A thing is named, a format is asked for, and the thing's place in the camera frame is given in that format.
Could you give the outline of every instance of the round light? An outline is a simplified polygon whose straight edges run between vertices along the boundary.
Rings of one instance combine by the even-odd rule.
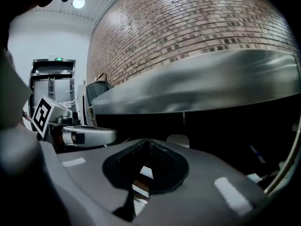
[[[82,8],[85,5],[85,0],[73,0],[73,6],[75,8]]]

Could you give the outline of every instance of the ceiling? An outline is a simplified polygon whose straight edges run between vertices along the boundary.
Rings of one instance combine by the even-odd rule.
[[[82,28],[87,34],[91,34],[98,21],[105,13],[107,8],[115,0],[85,0],[85,5],[81,9],[73,7],[73,0],[62,2],[61,0],[53,0],[44,8],[37,7],[25,15],[20,16],[17,20],[22,20],[24,28],[24,20],[27,21],[28,27],[32,24],[55,21],[56,24],[65,24],[70,27]]]

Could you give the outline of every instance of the stainless steel counter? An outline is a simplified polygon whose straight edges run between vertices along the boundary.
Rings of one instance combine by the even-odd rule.
[[[235,107],[300,93],[293,54],[228,50],[172,62],[92,101],[95,114],[175,113]]]

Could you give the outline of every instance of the brick wall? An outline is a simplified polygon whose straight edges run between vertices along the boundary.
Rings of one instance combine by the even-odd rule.
[[[118,85],[223,49],[298,53],[285,19],[267,0],[117,0],[92,35],[87,79],[105,72]]]

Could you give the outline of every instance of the white wall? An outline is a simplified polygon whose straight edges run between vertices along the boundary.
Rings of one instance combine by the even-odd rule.
[[[67,24],[19,19],[11,25],[8,49],[14,57],[17,73],[27,85],[34,59],[50,56],[75,59],[76,96],[78,85],[86,80],[89,43],[90,32],[74,29]],[[28,103],[24,110],[28,112]],[[24,122],[31,129],[30,123]]]

